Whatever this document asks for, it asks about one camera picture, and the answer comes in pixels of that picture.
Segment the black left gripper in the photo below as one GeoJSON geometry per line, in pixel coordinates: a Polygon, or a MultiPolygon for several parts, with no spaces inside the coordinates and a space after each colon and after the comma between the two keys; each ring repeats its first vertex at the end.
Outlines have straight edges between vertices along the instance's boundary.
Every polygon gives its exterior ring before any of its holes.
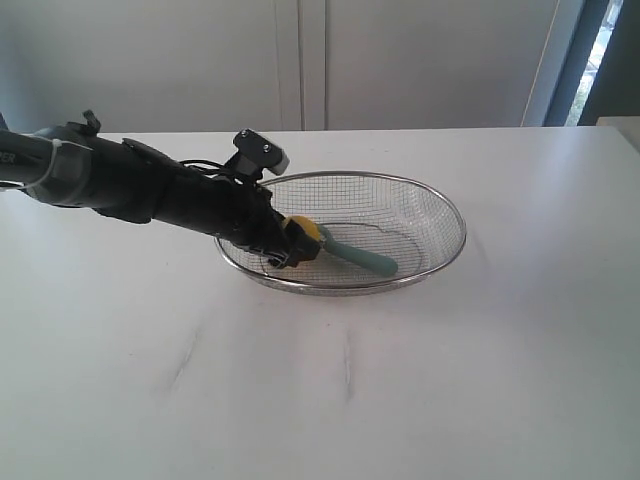
{"type": "Polygon", "coordinates": [[[276,213],[264,194],[226,176],[175,176],[164,191],[164,221],[263,257],[287,257],[268,260],[277,269],[313,261],[321,250],[319,240],[291,216],[276,213]]]}

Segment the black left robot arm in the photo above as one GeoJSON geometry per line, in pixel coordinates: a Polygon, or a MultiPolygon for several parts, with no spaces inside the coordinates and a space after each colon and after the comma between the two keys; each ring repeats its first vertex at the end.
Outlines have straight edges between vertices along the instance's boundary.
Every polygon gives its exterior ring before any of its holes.
{"type": "Polygon", "coordinates": [[[1,188],[57,208],[90,209],[132,224],[158,221],[230,242],[275,268],[315,259],[320,242],[278,212],[262,185],[281,175],[284,151],[251,129],[233,138],[225,163],[176,161],[140,141],[100,137],[93,111],[82,123],[32,134],[1,130],[1,188]]]}

